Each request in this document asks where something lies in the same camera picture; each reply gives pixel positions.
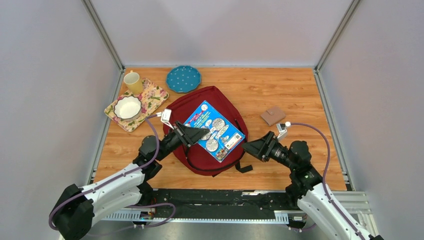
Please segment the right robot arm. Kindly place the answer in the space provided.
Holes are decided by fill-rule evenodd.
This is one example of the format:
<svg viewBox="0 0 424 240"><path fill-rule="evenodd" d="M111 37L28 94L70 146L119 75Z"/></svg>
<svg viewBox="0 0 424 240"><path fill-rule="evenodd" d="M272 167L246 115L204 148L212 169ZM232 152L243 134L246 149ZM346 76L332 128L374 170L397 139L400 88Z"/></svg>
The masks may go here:
<svg viewBox="0 0 424 240"><path fill-rule="evenodd" d="M286 147L269 131L262 138L243 143L242 147L258 160L272 159L289 168L291 184L285 188L286 205L304 211L330 240L382 239L361 226L329 190L323 176L311 164L306 141L296 140Z"/></svg>

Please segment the red backpack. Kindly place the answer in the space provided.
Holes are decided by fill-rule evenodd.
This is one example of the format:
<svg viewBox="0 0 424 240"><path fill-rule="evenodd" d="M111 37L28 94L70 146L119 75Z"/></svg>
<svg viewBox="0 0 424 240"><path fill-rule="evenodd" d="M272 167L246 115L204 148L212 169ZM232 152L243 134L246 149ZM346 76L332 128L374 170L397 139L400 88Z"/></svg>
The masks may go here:
<svg viewBox="0 0 424 240"><path fill-rule="evenodd" d="M187 118L203 101L207 101L224 117L229 118L229 121L245 134L245 140L229 153L222 163L216 161L198 142L191 147L182 145L174 150L173 154L192 172L203 176L214 177L231 167L236 167L241 173L252 171L251 165L245 167L240 165L240 160L245 154L242 144L248 140L248 128L239 111L216 86L195 90L167 106L172 111L170 122L174 125L179 121L184 125Z"/></svg>

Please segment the blue comic book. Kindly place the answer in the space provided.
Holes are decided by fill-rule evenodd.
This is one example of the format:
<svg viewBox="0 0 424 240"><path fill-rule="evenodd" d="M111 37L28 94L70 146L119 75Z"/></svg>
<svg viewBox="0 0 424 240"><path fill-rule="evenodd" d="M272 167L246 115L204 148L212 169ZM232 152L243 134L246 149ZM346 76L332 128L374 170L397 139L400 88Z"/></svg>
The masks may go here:
<svg viewBox="0 0 424 240"><path fill-rule="evenodd" d="M219 163L222 163L246 139L246 135L239 127L231 123L228 117L223 116L206 100L186 119L184 125L208 130L198 144Z"/></svg>

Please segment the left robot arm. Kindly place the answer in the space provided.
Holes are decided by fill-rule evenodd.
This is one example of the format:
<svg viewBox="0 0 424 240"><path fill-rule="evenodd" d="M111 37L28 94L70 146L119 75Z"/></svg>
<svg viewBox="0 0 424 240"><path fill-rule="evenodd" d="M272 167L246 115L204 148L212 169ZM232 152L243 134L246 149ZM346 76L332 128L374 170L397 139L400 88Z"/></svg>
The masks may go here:
<svg viewBox="0 0 424 240"><path fill-rule="evenodd" d="M159 161L181 146L192 147L208 133L206 128L176 121L163 139L157 132L146 136L136 158L122 170L89 185L67 186L48 216L49 227L66 240L80 240L97 222L122 208L148 207L153 194L147 182L162 169Z"/></svg>

